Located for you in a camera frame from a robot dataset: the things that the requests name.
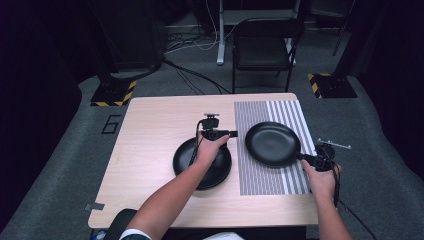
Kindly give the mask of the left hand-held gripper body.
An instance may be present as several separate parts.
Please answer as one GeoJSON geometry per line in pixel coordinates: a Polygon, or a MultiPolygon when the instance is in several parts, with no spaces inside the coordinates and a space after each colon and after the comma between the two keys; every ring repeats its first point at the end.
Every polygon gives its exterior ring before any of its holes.
{"type": "Polygon", "coordinates": [[[230,134],[229,130],[218,130],[218,114],[205,113],[205,118],[200,121],[200,124],[202,126],[202,136],[210,141],[215,141],[225,135],[230,134]]]}

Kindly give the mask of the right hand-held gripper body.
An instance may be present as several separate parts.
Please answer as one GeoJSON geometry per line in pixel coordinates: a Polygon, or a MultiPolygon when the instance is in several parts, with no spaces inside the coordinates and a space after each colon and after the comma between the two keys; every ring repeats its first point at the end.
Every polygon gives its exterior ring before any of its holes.
{"type": "Polygon", "coordinates": [[[351,145],[342,145],[335,143],[331,140],[322,140],[319,138],[317,144],[315,145],[315,152],[317,156],[314,160],[315,170],[318,172],[325,172],[332,170],[334,168],[334,157],[335,157],[335,147],[343,149],[351,149],[351,145]]]}

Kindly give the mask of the black round plate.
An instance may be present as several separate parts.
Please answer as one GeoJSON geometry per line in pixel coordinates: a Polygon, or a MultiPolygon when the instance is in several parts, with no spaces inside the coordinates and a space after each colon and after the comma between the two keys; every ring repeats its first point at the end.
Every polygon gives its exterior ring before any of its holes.
{"type": "Polygon", "coordinates": [[[296,133],[277,122],[261,122],[251,127],[245,136],[245,146],[256,161],[273,168],[294,163],[301,150],[296,133]]]}
{"type": "MultiPolygon", "coordinates": [[[[179,175],[189,167],[196,146],[196,139],[191,138],[178,147],[173,157],[173,170],[175,175],[179,175]]],[[[223,145],[220,147],[212,165],[202,178],[197,189],[207,190],[222,183],[229,175],[231,166],[231,153],[227,146],[223,145]]]]}
{"type": "Polygon", "coordinates": [[[205,191],[219,186],[227,179],[227,175],[205,175],[197,186],[197,190],[205,191]]]}

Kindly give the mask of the person's left hand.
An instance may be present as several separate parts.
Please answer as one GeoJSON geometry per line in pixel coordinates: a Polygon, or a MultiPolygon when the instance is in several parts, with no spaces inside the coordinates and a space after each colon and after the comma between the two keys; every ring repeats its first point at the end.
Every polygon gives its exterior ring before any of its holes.
{"type": "Polygon", "coordinates": [[[196,153],[196,160],[193,165],[196,168],[201,168],[203,170],[208,169],[217,156],[219,148],[225,145],[228,140],[228,135],[224,135],[217,140],[211,141],[203,137],[201,133],[198,133],[198,150],[196,153]]]}

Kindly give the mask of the person's right hand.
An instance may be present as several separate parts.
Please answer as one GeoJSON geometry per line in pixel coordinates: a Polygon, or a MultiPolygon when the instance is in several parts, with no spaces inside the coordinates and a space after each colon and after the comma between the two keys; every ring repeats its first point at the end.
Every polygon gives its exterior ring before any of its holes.
{"type": "Polygon", "coordinates": [[[315,200],[317,202],[326,200],[332,203],[336,183],[339,181],[340,166],[336,164],[332,170],[318,172],[306,160],[302,160],[301,165],[309,178],[310,188],[315,200]]]}

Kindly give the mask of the grey white striped placemat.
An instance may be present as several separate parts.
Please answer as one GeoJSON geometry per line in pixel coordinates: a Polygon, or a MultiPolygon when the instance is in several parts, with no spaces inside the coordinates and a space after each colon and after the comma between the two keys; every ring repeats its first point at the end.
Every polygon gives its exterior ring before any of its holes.
{"type": "Polygon", "coordinates": [[[245,146],[248,130],[261,122],[278,122],[292,129],[300,152],[315,155],[315,146],[298,100],[235,102],[237,153],[241,195],[308,194],[308,177],[298,160],[286,167],[268,167],[250,156],[245,146]]]}

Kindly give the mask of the black yellow striped stand base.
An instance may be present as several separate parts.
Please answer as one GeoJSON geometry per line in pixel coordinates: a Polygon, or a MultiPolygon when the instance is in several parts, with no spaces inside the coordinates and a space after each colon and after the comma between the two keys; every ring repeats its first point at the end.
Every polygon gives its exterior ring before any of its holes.
{"type": "Polygon", "coordinates": [[[101,83],[91,98],[91,106],[124,106],[132,97],[136,81],[101,83]]]}
{"type": "Polygon", "coordinates": [[[346,77],[336,78],[332,74],[308,74],[316,98],[356,98],[357,94],[346,77]]]}

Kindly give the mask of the black folding chair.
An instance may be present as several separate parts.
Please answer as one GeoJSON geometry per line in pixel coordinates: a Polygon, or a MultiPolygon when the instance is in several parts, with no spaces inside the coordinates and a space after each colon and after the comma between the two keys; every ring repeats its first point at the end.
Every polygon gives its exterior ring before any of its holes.
{"type": "Polygon", "coordinates": [[[304,23],[297,18],[250,18],[238,23],[233,32],[232,92],[237,71],[275,71],[276,77],[286,71],[288,91],[304,30],[304,23]]]}

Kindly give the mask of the person's white clothing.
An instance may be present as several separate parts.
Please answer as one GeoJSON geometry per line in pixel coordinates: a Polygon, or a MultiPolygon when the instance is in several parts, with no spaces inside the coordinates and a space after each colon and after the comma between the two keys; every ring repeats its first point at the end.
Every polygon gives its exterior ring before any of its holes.
{"type": "Polygon", "coordinates": [[[211,236],[205,237],[202,240],[245,240],[235,232],[220,232],[211,236]]]}

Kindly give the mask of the black tripod leg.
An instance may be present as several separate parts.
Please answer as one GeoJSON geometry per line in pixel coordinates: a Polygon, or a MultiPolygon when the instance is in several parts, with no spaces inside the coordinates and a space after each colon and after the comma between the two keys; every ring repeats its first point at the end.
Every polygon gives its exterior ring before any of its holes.
{"type": "Polygon", "coordinates": [[[344,36],[346,30],[349,28],[350,22],[351,22],[351,14],[348,14],[346,16],[346,21],[344,22],[343,26],[341,27],[341,29],[339,31],[339,35],[338,35],[337,42],[336,42],[335,48],[333,50],[332,56],[337,55],[338,49],[341,45],[341,41],[343,39],[343,36],[344,36]]]}

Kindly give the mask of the white dark sleeve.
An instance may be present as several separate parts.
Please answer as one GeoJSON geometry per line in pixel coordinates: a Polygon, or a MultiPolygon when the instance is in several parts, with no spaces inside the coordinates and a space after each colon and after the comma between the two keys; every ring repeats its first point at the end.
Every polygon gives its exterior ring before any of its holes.
{"type": "Polygon", "coordinates": [[[119,240],[152,240],[152,238],[141,230],[126,229],[121,234],[119,240]]]}

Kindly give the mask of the black seat part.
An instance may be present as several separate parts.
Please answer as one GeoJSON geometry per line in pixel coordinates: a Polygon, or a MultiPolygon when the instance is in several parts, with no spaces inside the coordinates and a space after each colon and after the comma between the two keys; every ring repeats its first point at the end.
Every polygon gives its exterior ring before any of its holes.
{"type": "Polygon", "coordinates": [[[119,240],[121,234],[125,231],[126,227],[137,213],[134,209],[121,210],[112,221],[107,230],[104,240],[119,240]]]}

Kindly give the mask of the white desk frame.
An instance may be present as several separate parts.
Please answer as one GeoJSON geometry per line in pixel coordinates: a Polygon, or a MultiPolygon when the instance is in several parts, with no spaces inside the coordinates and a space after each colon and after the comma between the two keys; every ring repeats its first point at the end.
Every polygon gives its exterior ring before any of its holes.
{"type": "Polygon", "coordinates": [[[299,13],[300,0],[294,0],[292,8],[288,9],[244,9],[238,7],[234,10],[226,10],[224,3],[230,0],[219,0],[219,41],[216,64],[222,66],[225,60],[225,47],[226,47],[226,25],[237,25],[239,22],[248,18],[256,17],[296,17],[299,13]]]}

